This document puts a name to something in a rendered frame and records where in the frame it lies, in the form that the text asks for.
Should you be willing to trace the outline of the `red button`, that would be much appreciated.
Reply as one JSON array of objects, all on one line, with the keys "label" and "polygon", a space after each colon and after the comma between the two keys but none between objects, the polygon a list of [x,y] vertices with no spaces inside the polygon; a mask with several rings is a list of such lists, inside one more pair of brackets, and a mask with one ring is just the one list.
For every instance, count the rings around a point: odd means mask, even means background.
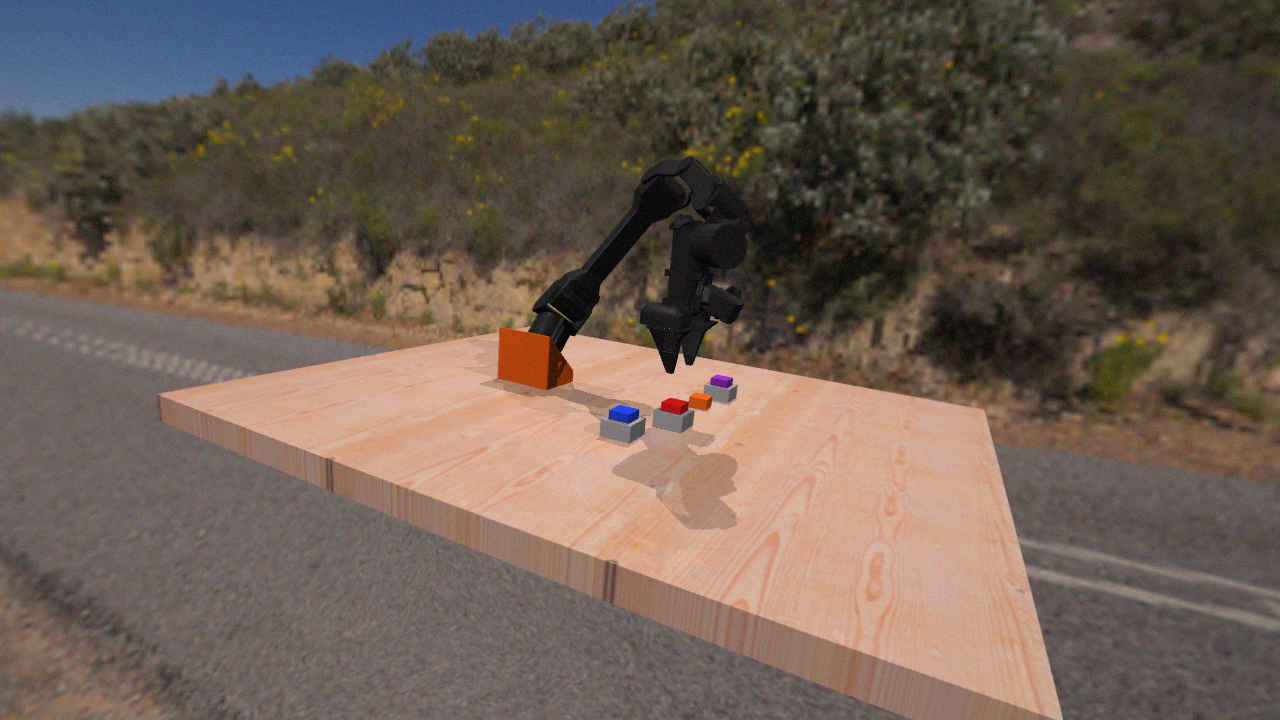
[{"label": "red button", "polygon": [[692,427],[694,413],[695,410],[689,407],[689,401],[667,398],[653,411],[652,427],[684,433]]}]

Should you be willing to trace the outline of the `blue button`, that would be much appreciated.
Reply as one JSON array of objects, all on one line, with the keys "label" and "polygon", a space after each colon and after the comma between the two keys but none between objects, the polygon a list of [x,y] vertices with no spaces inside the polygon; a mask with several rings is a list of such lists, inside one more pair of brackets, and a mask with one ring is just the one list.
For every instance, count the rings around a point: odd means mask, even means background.
[{"label": "blue button", "polygon": [[620,405],[602,418],[599,436],[630,445],[645,434],[645,424],[646,418],[639,416],[639,409]]}]

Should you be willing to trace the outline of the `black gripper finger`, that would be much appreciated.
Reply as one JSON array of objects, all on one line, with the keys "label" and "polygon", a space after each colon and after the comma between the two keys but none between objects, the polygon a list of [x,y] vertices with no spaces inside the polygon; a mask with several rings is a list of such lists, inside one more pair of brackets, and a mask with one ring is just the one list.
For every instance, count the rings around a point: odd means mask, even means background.
[{"label": "black gripper finger", "polygon": [[692,329],[685,328],[682,331],[675,331],[657,325],[646,325],[646,329],[652,332],[652,337],[657,345],[658,352],[660,354],[660,360],[666,368],[666,373],[673,374],[681,342]]},{"label": "black gripper finger", "polygon": [[709,322],[691,320],[689,329],[692,331],[689,334],[686,334],[681,342],[684,350],[684,360],[686,365],[692,366],[692,363],[695,361],[704,334],[707,333],[707,331],[710,329],[710,327],[716,325],[717,323],[718,322],[713,320]]}]

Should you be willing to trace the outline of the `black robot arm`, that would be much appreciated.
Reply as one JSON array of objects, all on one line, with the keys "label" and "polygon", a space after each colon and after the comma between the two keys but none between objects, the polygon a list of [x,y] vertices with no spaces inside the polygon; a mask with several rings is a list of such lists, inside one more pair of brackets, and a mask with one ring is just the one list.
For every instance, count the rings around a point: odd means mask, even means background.
[{"label": "black robot arm", "polygon": [[[686,193],[686,190],[675,181],[673,177],[677,176],[692,191]],[[538,316],[529,333],[550,336],[562,352],[570,334],[577,334],[599,302],[602,282],[648,227],[689,206],[690,202],[705,222],[694,220],[689,214],[678,214],[671,222],[669,229],[673,229],[671,263],[721,269],[739,266],[748,252],[746,233],[750,229],[745,223],[748,204],[721,177],[710,176],[696,158],[663,160],[643,176],[641,183],[634,192],[632,208],[588,263],[564,273],[561,281],[550,284],[538,299],[532,306],[532,313],[538,313]],[[701,282],[698,282],[691,311],[701,313],[703,307],[721,322],[731,324],[739,316],[744,301],[739,287],[732,284],[723,290],[712,284],[712,279],[707,283],[707,277],[703,277]]]}]

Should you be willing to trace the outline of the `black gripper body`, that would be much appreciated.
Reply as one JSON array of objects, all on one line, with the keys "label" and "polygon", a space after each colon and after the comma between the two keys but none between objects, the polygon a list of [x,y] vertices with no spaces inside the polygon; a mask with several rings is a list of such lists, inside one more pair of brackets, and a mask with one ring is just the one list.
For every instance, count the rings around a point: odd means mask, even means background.
[{"label": "black gripper body", "polygon": [[646,304],[641,309],[640,324],[682,331],[689,328],[691,320],[709,322],[710,316],[714,316],[703,307],[701,313],[691,311],[698,282],[701,282],[703,277],[707,277],[707,283],[713,279],[714,272],[710,272],[710,266],[669,263],[664,275],[669,275],[668,295],[662,299],[662,304]]}]

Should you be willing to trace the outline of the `purple button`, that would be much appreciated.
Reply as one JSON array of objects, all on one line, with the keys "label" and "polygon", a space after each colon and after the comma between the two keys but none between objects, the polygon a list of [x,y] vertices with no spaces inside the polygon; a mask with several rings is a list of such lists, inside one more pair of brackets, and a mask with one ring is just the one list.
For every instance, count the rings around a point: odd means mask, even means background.
[{"label": "purple button", "polygon": [[703,395],[712,395],[712,400],[730,404],[737,396],[739,384],[733,384],[733,378],[727,375],[713,375],[710,382],[704,384]]}]

